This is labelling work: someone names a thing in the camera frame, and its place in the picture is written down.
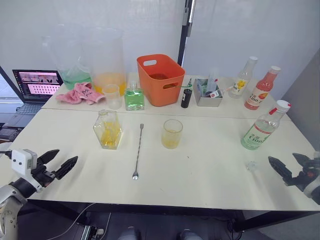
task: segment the laptop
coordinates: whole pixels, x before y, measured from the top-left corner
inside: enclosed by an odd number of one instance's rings
[[[12,71],[21,92],[17,95],[24,104],[17,108],[16,113],[3,127],[24,128],[60,88],[63,81],[55,70]]]

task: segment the yellow liquid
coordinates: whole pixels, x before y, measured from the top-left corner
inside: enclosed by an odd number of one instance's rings
[[[180,136],[181,132],[176,132],[175,130],[165,131],[161,137],[162,145],[167,149],[175,149],[179,145]]]
[[[104,133],[101,137],[102,146],[106,146],[108,149],[117,149],[120,137],[121,127],[118,122],[104,122]]]
[[[103,88],[108,84],[116,84],[119,87],[120,96],[125,94],[126,89],[126,75],[117,72],[105,72],[95,76],[93,79],[94,89],[101,94]]]

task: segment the pink towel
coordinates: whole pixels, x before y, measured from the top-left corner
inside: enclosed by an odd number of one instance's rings
[[[66,94],[59,94],[55,98],[69,104],[79,104],[82,99],[85,99],[86,103],[91,105],[104,97],[103,94],[92,90],[90,82],[82,82],[76,83],[71,91],[68,91]]]

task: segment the orange plastic bin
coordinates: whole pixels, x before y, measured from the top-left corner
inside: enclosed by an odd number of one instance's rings
[[[185,70],[164,54],[140,56],[136,61],[140,86],[149,102],[156,107],[174,104],[179,97]]]

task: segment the metal spoon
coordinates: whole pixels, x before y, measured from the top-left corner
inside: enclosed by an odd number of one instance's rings
[[[140,152],[142,129],[144,129],[144,124],[143,123],[140,124],[140,140],[139,140],[138,156],[136,156],[135,171],[134,171],[134,173],[132,175],[133,180],[138,180],[138,178],[139,178],[139,174],[138,174],[138,159],[139,159],[139,152]]]

